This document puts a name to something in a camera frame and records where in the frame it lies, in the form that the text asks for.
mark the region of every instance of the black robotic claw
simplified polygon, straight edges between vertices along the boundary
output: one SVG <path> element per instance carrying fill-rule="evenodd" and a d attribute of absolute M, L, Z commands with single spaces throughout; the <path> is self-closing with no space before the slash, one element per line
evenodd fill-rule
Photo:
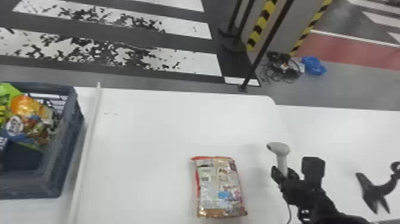
<path fill-rule="evenodd" d="M 297 206 L 297 217 L 303 224 L 367 224 L 359 216 L 339 213 L 333 201 L 321 187 L 325 161 L 317 157 L 304 157 L 302 173 L 304 180 L 288 168 L 287 177 L 275 166 L 271 169 L 272 179 L 279 185 L 285 201 Z"/>
<path fill-rule="evenodd" d="M 395 189 L 397 181 L 400 179 L 400 161 L 392 163 L 390 168 L 394 174 L 390 176 L 390 180 L 386 184 L 380 186 L 373 185 L 363 173 L 355 174 L 361 185 L 362 197 L 375 214 L 378 212 L 378 203 L 381 204 L 388 213 L 390 213 L 390 208 L 385 199 L 385 195 L 388 195 Z"/>

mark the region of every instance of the white floor stripe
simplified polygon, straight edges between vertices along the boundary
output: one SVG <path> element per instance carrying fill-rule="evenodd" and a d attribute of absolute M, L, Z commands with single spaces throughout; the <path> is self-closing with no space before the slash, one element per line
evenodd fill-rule
<path fill-rule="evenodd" d="M 342 34 L 338 34 L 338 33 L 325 32 L 325 31 L 321 31 L 321 30 L 312 30 L 311 33 L 318 33 L 318 34 L 326 35 L 326 36 L 334 36 L 336 38 L 350 39 L 350 40 L 353 40 L 353 41 L 360 41 L 360 42 L 366 42 L 366 43 L 375 43 L 375 44 L 378 44 L 378 45 L 390 46 L 392 48 L 400 48 L 400 45 L 395 44 L 395 43 L 374 41 L 374 40 L 371 40 L 371 39 L 357 38 L 355 36 L 347 36 L 347 35 L 342 35 Z"/>
<path fill-rule="evenodd" d="M 204 12 L 201 0 L 131 0 Z"/>
<path fill-rule="evenodd" d="M 206 23 L 69 1 L 22 0 L 12 11 L 110 26 L 140 27 L 156 32 L 211 39 L 210 28 Z"/>
<path fill-rule="evenodd" d="M 225 83 L 235 84 L 235 85 L 240 85 L 245 80 L 243 78 L 237 78 L 237 77 L 224 77 L 224 79 L 225 79 Z M 256 79 L 250 79 L 249 86 L 260 86 L 260 84 L 258 83 L 258 81 Z"/>
<path fill-rule="evenodd" d="M 362 12 L 362 13 L 364 13 L 369 19 L 371 19 L 375 23 L 382 24 L 385 26 L 400 28 L 400 20 L 397 18 L 387 17 L 384 15 L 378 15 L 374 13 L 367 13 L 367 12 Z"/>
<path fill-rule="evenodd" d="M 389 32 L 389 34 L 396 39 L 396 41 L 398 41 L 400 43 L 400 34 L 398 33 L 391 33 Z"/>
<path fill-rule="evenodd" d="M 1 27 L 0 55 L 222 76 L 215 54 Z"/>
<path fill-rule="evenodd" d="M 353 5 L 361 6 L 361 7 L 366 7 L 366 8 L 372 8 L 374 10 L 381 10 L 385 11 L 388 13 L 394 13 L 394 14 L 400 14 L 400 8 L 399 7 L 393 7 L 381 3 L 376 3 L 376 2 L 370 2 L 366 0 L 347 0 Z"/>

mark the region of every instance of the blue plastic basket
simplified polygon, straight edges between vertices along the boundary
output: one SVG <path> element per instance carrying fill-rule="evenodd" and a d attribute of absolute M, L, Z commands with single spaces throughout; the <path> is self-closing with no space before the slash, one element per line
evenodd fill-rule
<path fill-rule="evenodd" d="M 62 115 L 57 134 L 44 153 L 38 155 L 37 151 L 24 149 L 24 146 L 18 144 L 11 145 L 12 149 L 8 149 L 13 150 L 13 153 L 22 151 L 23 155 L 14 155 L 14 161 L 10 161 L 14 169 L 0 174 L 0 199 L 58 197 L 61 195 L 83 124 L 76 91 L 71 86 L 62 85 L 25 82 L 10 84 Z M 33 168 L 15 168 L 15 164 L 21 160 L 34 163 Z"/>

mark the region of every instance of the snack bag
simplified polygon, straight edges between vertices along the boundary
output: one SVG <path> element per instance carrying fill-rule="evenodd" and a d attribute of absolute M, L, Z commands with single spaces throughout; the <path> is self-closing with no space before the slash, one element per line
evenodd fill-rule
<path fill-rule="evenodd" d="M 9 83 L 0 83 L 0 152 L 8 141 L 39 150 L 49 143 L 54 112 L 23 95 Z"/>
<path fill-rule="evenodd" d="M 197 156 L 197 216 L 224 219 L 246 216 L 235 161 L 230 157 Z"/>

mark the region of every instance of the product packaging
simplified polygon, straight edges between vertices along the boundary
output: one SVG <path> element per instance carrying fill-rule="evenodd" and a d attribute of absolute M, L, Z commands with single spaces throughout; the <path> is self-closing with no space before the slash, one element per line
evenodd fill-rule
<path fill-rule="evenodd" d="M 193 157 L 196 165 L 197 216 L 224 219 L 246 216 L 235 161 L 230 157 Z"/>

